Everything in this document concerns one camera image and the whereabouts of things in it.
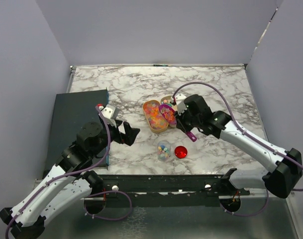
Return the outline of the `purple plastic scoop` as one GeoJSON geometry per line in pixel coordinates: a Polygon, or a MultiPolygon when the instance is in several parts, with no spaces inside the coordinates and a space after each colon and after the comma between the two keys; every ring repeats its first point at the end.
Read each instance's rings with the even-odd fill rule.
{"type": "MultiPolygon", "coordinates": [[[[168,122],[169,126],[175,128],[177,126],[177,121],[174,115],[175,110],[168,104],[161,104],[158,108],[159,112],[161,113],[163,118],[168,122]]],[[[195,142],[197,140],[197,137],[190,131],[186,132],[186,135],[192,142],[195,142]]]]}

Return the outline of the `clear plastic cup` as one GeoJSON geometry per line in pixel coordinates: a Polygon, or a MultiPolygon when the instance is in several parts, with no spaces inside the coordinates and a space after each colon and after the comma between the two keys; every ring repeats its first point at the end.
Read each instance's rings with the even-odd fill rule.
{"type": "Polygon", "coordinates": [[[162,140],[157,145],[157,155],[160,161],[167,161],[171,157],[171,144],[162,140]]]}

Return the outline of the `red round lid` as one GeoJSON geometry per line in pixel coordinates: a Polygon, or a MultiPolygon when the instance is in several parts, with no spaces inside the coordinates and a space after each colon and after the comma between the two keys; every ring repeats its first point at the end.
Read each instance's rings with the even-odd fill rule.
{"type": "Polygon", "coordinates": [[[185,158],[188,154],[188,150],[184,146],[177,146],[174,150],[175,156],[179,159],[185,158]]]}

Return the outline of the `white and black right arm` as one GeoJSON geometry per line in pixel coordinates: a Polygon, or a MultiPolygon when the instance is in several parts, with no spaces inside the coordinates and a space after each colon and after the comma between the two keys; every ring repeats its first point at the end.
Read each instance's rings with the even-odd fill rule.
{"type": "Polygon", "coordinates": [[[189,97],[178,94],[173,102],[177,106],[177,128],[192,141],[197,138],[191,131],[197,128],[204,135],[231,143],[263,166],[262,169],[232,172],[220,183],[223,193],[231,195],[238,189],[258,188],[267,189],[284,199],[302,177],[302,155],[295,148],[285,150],[254,135],[233,120],[231,115],[223,111],[213,112],[204,98],[197,94],[189,97]]]}

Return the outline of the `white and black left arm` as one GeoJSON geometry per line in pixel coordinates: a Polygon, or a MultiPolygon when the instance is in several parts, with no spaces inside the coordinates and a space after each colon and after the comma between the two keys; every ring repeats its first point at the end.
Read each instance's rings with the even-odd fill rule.
{"type": "Polygon", "coordinates": [[[16,206],[0,211],[7,225],[5,237],[36,239],[52,219],[78,199],[107,194],[103,179],[93,170],[93,159],[102,150],[106,158],[113,141],[133,145],[139,133],[140,129],[121,120],[86,123],[38,186],[16,206]]]}

